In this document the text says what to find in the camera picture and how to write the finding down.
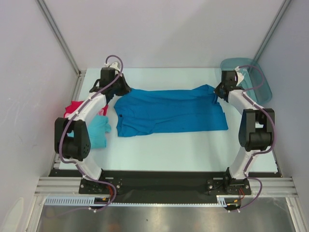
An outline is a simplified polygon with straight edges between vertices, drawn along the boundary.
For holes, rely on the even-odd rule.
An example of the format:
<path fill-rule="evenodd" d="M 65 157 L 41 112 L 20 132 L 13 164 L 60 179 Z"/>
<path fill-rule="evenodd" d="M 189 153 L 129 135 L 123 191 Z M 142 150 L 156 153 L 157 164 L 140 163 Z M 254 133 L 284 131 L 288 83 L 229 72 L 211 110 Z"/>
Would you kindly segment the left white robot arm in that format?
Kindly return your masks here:
<path fill-rule="evenodd" d="M 94 160 L 95 151 L 107 146 L 106 133 L 111 131 L 103 109 L 114 96 L 124 96 L 130 91 L 121 69 L 115 65 L 102 68 L 86 100 L 72 113 L 55 121 L 55 152 L 91 180 L 89 186 L 96 193 L 102 193 L 107 187 L 106 180 L 100 177 L 102 170 Z"/>

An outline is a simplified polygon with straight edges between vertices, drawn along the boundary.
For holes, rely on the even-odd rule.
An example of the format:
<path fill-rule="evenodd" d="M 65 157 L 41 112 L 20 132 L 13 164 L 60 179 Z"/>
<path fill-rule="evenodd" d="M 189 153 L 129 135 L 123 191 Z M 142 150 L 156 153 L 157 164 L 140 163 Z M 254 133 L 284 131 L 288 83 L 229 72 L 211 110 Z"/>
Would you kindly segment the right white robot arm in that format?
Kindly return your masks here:
<path fill-rule="evenodd" d="M 241 114 L 239 126 L 239 152 L 224 173 L 222 181 L 214 181 L 210 194 L 237 195 L 244 190 L 250 195 L 249 169 L 260 154 L 266 154 L 275 144 L 275 112 L 263 108 L 249 97 L 247 91 L 238 85 L 240 73 L 236 70 L 222 71 L 221 82 L 215 94 L 233 105 Z"/>

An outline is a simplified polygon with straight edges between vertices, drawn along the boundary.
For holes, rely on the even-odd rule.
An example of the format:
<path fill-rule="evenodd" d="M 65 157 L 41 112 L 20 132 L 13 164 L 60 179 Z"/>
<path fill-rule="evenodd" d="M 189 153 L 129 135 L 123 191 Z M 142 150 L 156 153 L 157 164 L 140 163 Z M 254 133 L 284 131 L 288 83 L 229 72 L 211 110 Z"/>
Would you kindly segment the blue t shirt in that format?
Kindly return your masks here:
<path fill-rule="evenodd" d="M 153 133 L 225 131 L 225 113 L 214 88 L 146 91 L 133 89 L 117 100 L 119 137 Z"/>

